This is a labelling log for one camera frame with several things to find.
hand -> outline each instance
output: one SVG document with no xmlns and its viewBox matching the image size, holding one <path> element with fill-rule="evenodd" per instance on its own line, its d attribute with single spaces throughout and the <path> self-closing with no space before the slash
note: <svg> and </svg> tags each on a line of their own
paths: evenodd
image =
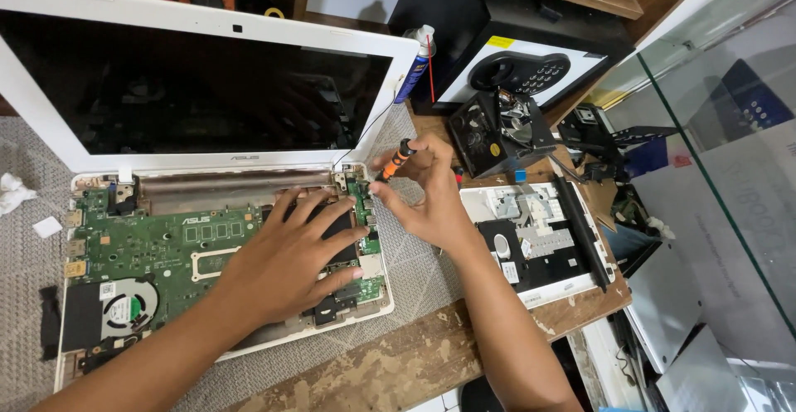
<svg viewBox="0 0 796 412">
<path fill-rule="evenodd" d="M 425 191 L 413 206 L 406 205 L 392 188 L 384 183 L 370 184 L 370 190 L 381 199 L 410 234 L 429 242 L 447 253 L 456 253 L 472 244 L 483 244 L 483 237 L 475 230 L 459 197 L 455 174 L 451 170 L 453 148 L 438 136 L 424 134 L 408 146 L 417 151 L 396 172 L 396 177 L 408 177 Z M 382 169 L 395 150 L 383 153 L 371 163 Z"/>
<path fill-rule="evenodd" d="M 240 322 L 247 332 L 313 308 L 323 297 L 363 275 L 362 269 L 350 267 L 318 280 L 334 255 L 370 230 L 355 227 L 321 239 L 334 220 L 354 204 L 352 198 L 343 198 L 306 223 L 313 208 L 330 197 L 326 189 L 299 200 L 283 221 L 287 207 L 300 192 L 293 188 L 279 197 L 260 232 L 233 255 L 209 293 L 229 314 L 242 315 Z"/>
</svg>

yellow label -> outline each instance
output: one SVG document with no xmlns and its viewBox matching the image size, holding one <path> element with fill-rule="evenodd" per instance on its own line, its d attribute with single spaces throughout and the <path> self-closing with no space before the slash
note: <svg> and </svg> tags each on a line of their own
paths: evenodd
<svg viewBox="0 0 796 412">
<path fill-rule="evenodd" d="M 64 276 L 72 278 L 73 276 L 83 276 L 86 274 L 86 262 L 71 262 L 64 265 Z"/>
<path fill-rule="evenodd" d="M 492 36 L 490 40 L 486 42 L 486 45 L 494 45 L 494 46 L 499 46 L 501 48 L 509 48 L 509 46 L 511 46 L 512 43 L 514 43 L 514 39 L 502 38 L 500 36 Z"/>
</svg>

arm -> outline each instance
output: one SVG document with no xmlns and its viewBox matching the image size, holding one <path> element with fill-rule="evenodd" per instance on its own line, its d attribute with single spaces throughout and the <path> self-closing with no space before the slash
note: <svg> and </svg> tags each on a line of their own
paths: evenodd
<svg viewBox="0 0 796 412">
<path fill-rule="evenodd" d="M 305 224 L 312 209 L 330 196 L 319 190 L 299 201 L 283 222 L 298 195 L 294 188 L 279 198 L 259 234 L 235 253 L 213 289 L 193 308 L 32 411 L 168 410 L 219 356 L 257 327 L 298 315 L 361 277 L 362 269 L 352 267 L 318 281 L 318 273 L 337 252 L 369 232 L 369 227 L 357 227 L 321 239 L 354 201 L 327 206 Z"/>
<path fill-rule="evenodd" d="M 418 153 L 396 175 L 420 183 L 422 200 L 408 206 L 383 183 L 371 183 L 371 190 L 409 233 L 451 256 L 495 395 L 508 411 L 582 412 L 542 331 L 467 216 L 451 171 L 453 149 L 433 135 L 409 146 Z M 382 167 L 392 154 L 375 159 L 373 166 Z"/>
</svg>

laptop screen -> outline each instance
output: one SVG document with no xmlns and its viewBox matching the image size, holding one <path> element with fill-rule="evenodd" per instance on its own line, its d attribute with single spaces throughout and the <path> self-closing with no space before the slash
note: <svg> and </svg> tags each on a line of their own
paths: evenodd
<svg viewBox="0 0 796 412">
<path fill-rule="evenodd" d="M 351 149 L 393 60 L 8 10 L 0 35 L 91 155 Z"/>
</svg>

motherboard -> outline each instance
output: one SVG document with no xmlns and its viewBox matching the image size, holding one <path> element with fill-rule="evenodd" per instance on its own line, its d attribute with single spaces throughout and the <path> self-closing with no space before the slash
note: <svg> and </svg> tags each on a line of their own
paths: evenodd
<svg viewBox="0 0 796 412">
<path fill-rule="evenodd" d="M 343 172 L 330 177 L 336 195 L 329 203 L 318 205 L 307 220 L 338 197 L 352 195 L 357 199 L 353 209 L 338 218 L 322 238 L 358 225 L 369 226 L 370 233 L 332 258 L 318 278 L 354 265 L 363 268 L 364 276 L 304 311 L 290 326 L 268 325 L 269 329 L 283 329 L 257 338 L 257 344 L 339 322 L 358 309 L 360 315 L 365 314 L 365 310 L 373 310 L 368 306 L 376 301 L 386 304 L 381 300 L 388 295 L 381 244 L 364 169 L 346 165 Z M 75 358 L 74 372 L 82 374 L 195 305 L 213 287 L 234 253 L 260 232 L 272 211 L 272 205 L 249 205 L 150 215 L 147 204 L 138 202 L 138 181 L 119 184 L 114 179 L 103 182 L 94 178 L 82 187 L 85 189 L 73 193 L 73 209 L 66 218 L 72 233 L 65 264 L 61 340 L 62 353 L 85 353 L 85 357 Z M 319 188 L 310 187 L 309 191 Z M 289 207 L 286 216 L 293 209 Z"/>
</svg>

